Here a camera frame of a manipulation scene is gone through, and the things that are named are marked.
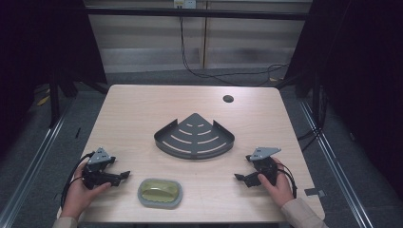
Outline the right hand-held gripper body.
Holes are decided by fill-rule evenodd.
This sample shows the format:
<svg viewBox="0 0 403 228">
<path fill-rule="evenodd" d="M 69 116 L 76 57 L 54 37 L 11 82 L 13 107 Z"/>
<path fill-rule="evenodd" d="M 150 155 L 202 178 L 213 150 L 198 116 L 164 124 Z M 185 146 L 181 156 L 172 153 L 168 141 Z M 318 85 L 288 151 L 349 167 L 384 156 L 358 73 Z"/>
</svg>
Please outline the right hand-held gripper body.
<svg viewBox="0 0 403 228">
<path fill-rule="evenodd" d="M 278 153 L 278 147 L 257 147 L 246 159 L 251 162 L 256 172 L 263 174 L 273 185 L 277 182 L 278 165 L 272 158 L 272 155 Z"/>
</svg>

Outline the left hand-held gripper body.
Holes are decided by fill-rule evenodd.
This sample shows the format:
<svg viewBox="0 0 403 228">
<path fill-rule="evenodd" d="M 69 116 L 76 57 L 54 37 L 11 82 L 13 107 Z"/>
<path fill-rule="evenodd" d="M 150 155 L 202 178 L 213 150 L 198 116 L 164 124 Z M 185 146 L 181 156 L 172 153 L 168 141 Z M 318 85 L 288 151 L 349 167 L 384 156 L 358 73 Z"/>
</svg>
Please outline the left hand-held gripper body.
<svg viewBox="0 0 403 228">
<path fill-rule="evenodd" d="M 110 183 L 110 180 L 114 178 L 111 178 L 110 174 L 105 172 L 105 169 L 114 162 L 115 157 L 109 156 L 102 147 L 98 148 L 89 158 L 82 171 L 85 187 L 93 189 L 95 186 Z"/>
</svg>

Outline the dark grey corner shelf rack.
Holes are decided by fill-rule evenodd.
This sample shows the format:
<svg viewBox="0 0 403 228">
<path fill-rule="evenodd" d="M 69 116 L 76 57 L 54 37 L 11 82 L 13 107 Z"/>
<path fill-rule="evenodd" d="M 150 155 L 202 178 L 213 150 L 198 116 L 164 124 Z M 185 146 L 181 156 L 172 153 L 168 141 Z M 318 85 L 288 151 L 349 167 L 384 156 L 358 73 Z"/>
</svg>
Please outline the dark grey corner shelf rack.
<svg viewBox="0 0 403 228">
<path fill-rule="evenodd" d="M 193 113 L 182 122 L 174 120 L 154 134 L 157 147 L 164 153 L 185 160 L 207 160 L 228 152 L 235 136 L 214 121 Z"/>
</svg>

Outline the person's left hand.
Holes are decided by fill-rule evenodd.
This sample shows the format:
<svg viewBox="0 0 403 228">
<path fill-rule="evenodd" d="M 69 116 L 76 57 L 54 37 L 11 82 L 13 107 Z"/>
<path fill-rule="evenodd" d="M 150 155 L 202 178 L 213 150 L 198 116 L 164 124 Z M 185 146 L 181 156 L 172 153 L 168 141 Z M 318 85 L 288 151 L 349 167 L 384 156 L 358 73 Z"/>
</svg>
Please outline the person's left hand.
<svg viewBox="0 0 403 228">
<path fill-rule="evenodd" d="M 74 173 L 74 182 L 68 188 L 66 201 L 60 215 L 61 218 L 78 220 L 87 207 L 111 187 L 111 184 L 106 182 L 94 189 L 87 189 L 81 179 L 84 167 L 85 164 L 81 163 Z"/>
</svg>

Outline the person's right hand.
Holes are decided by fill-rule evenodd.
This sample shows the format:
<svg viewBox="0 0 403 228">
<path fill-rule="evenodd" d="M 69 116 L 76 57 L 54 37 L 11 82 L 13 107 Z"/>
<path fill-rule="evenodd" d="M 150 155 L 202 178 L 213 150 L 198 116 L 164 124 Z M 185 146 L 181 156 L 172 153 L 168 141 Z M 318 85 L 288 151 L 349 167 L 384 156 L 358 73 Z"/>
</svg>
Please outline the person's right hand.
<svg viewBox="0 0 403 228">
<path fill-rule="evenodd" d="M 290 183 L 286 177 L 286 175 L 282 172 L 283 165 L 277 158 L 274 158 L 274 161 L 278 165 L 278 175 L 277 182 L 273 185 L 263 174 L 258 174 L 258 178 L 260 183 L 267 190 L 269 195 L 271 196 L 273 202 L 281 208 L 287 202 L 294 199 Z"/>
</svg>

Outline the grey tape strip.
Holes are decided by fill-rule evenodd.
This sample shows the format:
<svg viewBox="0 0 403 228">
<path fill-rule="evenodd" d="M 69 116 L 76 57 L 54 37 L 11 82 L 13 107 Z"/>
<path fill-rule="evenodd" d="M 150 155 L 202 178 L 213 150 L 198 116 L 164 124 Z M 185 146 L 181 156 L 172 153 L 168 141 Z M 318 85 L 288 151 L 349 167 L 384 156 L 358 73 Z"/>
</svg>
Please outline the grey tape strip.
<svg viewBox="0 0 403 228">
<path fill-rule="evenodd" d="M 326 196 L 323 190 L 318 190 L 316 188 L 304 189 L 306 196 L 318 196 L 319 198 Z"/>
</svg>

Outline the black metal stand leg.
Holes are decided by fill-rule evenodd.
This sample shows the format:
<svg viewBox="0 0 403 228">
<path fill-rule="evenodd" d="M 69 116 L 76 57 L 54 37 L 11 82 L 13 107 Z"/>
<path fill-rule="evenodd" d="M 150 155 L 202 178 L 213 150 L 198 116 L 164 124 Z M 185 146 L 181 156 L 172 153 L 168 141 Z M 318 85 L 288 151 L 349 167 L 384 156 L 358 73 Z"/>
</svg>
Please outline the black metal stand leg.
<svg viewBox="0 0 403 228">
<path fill-rule="evenodd" d="M 49 77 L 49 97 L 51 107 L 51 117 L 49 127 L 54 127 L 60 118 L 60 106 L 59 106 L 59 88 L 57 83 L 57 77 L 52 74 Z"/>
</svg>

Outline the black curtain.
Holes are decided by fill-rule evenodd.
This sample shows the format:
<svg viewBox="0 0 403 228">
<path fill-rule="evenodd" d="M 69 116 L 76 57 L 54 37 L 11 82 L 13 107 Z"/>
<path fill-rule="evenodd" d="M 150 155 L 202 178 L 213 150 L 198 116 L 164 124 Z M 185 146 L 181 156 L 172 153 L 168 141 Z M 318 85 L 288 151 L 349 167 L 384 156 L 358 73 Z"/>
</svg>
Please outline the black curtain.
<svg viewBox="0 0 403 228">
<path fill-rule="evenodd" d="M 0 155 L 16 138 L 34 89 L 56 76 L 106 82 L 84 0 L 0 0 Z"/>
<path fill-rule="evenodd" d="M 403 198 L 403 0 L 313 0 L 286 73 L 316 80 Z"/>
</svg>

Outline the metal floor rail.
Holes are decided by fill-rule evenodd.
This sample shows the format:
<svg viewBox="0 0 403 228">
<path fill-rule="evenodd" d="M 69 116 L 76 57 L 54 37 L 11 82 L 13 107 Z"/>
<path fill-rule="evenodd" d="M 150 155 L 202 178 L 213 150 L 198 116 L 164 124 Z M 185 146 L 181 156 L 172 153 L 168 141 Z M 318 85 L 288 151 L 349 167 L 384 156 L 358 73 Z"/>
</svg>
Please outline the metal floor rail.
<svg viewBox="0 0 403 228">
<path fill-rule="evenodd" d="M 0 228 L 11 228 L 47 161 L 74 98 L 62 98 L 60 117 L 52 123 L 51 105 L 35 105 L 8 157 L 0 165 Z"/>
<path fill-rule="evenodd" d="M 361 200 L 359 199 L 356 191 L 348 180 L 346 173 L 344 172 L 337 156 L 326 138 L 326 135 L 319 129 L 317 123 L 314 120 L 313 110 L 309 104 L 305 101 L 300 102 L 300 107 L 304 113 L 304 116 L 310 125 L 311 130 L 315 135 L 317 141 L 327 163 L 330 166 L 332 173 L 335 176 L 337 185 L 339 186 L 349 208 L 351 209 L 355 220 L 360 228 L 374 228 L 374 225 L 364 208 Z"/>
</svg>

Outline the black horizontal frame bar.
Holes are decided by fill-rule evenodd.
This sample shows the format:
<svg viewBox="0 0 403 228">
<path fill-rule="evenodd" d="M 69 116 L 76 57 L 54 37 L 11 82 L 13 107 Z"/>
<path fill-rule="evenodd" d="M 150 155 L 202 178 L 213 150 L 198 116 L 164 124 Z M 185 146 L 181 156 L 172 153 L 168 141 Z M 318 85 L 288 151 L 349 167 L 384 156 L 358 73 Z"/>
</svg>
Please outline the black horizontal frame bar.
<svg viewBox="0 0 403 228">
<path fill-rule="evenodd" d="M 133 16 L 171 16 L 171 17 L 200 17 L 200 18 L 235 18 L 235 19 L 264 19 L 305 21 L 308 13 L 268 12 L 268 11 L 239 11 L 217 9 L 138 9 L 138 8 L 107 8 L 88 7 L 87 14 L 97 15 L 133 15 Z"/>
</svg>

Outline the white wall power socket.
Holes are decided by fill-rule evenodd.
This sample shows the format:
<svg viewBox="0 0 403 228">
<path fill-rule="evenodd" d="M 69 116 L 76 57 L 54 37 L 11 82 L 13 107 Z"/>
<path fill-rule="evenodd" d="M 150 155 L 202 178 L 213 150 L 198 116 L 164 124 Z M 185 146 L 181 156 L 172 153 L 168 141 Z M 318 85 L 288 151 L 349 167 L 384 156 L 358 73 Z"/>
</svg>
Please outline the white wall power socket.
<svg viewBox="0 0 403 228">
<path fill-rule="evenodd" d="M 173 0 L 175 9 L 195 10 L 197 8 L 196 0 Z"/>
</svg>

